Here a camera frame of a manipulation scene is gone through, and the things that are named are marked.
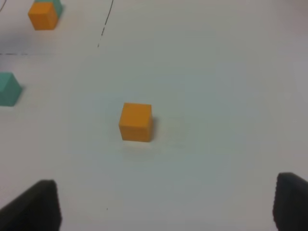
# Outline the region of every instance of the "white table surface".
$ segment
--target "white table surface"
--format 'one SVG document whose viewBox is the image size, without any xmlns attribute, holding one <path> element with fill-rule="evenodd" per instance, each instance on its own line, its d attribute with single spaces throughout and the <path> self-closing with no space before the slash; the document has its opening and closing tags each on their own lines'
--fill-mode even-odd
<svg viewBox="0 0 308 231">
<path fill-rule="evenodd" d="M 0 206 L 55 179 L 62 231 L 274 231 L 276 177 L 308 179 L 308 1 L 63 0 L 36 32 L 32 0 L 0 12 Z M 151 143 L 121 140 L 150 103 Z"/>
</svg>

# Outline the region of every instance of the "block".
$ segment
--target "block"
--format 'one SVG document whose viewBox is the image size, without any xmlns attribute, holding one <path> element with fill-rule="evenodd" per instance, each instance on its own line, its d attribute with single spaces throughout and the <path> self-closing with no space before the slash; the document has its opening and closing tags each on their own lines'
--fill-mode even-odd
<svg viewBox="0 0 308 231">
<path fill-rule="evenodd" d="M 280 173 L 273 216 L 279 231 L 307 231 L 308 182 L 293 173 Z"/>
<path fill-rule="evenodd" d="M 152 106 L 124 103 L 119 122 L 122 140 L 150 142 L 152 135 Z"/>
<path fill-rule="evenodd" d="M 60 0 L 35 0 L 35 2 L 52 2 L 53 6 L 56 10 L 56 13 L 58 15 L 58 19 L 60 18 L 62 11 L 63 11 L 63 6 L 62 6 Z"/>
<path fill-rule="evenodd" d="M 35 30 L 53 30 L 58 23 L 52 2 L 34 2 L 28 16 Z"/>
<path fill-rule="evenodd" d="M 21 91 L 22 88 L 13 73 L 0 73 L 0 106 L 14 106 Z"/>
<path fill-rule="evenodd" d="M 42 180 L 0 210 L 0 231 L 59 231 L 57 186 Z"/>
</svg>

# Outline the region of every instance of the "teal block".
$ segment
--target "teal block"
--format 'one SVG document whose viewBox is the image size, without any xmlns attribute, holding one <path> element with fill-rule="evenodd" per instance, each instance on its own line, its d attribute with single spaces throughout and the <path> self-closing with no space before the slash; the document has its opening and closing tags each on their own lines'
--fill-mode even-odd
<svg viewBox="0 0 308 231">
<path fill-rule="evenodd" d="M 63 11 L 63 6 L 62 6 L 60 0 L 35 0 L 35 2 L 52 2 L 53 6 L 56 10 L 56 13 L 58 15 L 58 18 L 60 18 L 62 11 Z"/>
<path fill-rule="evenodd" d="M 13 73 L 0 73 L 0 106 L 12 107 L 22 91 Z"/>
</svg>

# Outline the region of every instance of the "black rubber pad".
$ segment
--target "black rubber pad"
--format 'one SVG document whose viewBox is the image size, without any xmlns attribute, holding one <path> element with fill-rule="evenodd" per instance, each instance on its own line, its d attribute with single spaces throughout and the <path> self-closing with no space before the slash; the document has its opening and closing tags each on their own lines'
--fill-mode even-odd
<svg viewBox="0 0 308 231">
<path fill-rule="evenodd" d="M 280 173 L 273 216 L 279 231 L 308 231 L 308 182 L 293 173 Z"/>
<path fill-rule="evenodd" d="M 36 183 L 0 210 L 0 231 L 58 231 L 61 221 L 53 180 Z"/>
</svg>

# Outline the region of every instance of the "orange block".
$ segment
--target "orange block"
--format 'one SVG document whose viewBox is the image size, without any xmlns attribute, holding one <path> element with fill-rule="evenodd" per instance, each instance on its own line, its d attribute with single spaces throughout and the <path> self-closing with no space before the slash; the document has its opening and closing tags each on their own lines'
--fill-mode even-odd
<svg viewBox="0 0 308 231">
<path fill-rule="evenodd" d="M 152 134 L 152 106 L 125 103 L 119 122 L 122 140 L 150 142 Z"/>
<path fill-rule="evenodd" d="M 28 15 L 35 30 L 53 30 L 58 23 L 52 2 L 34 2 Z"/>
</svg>

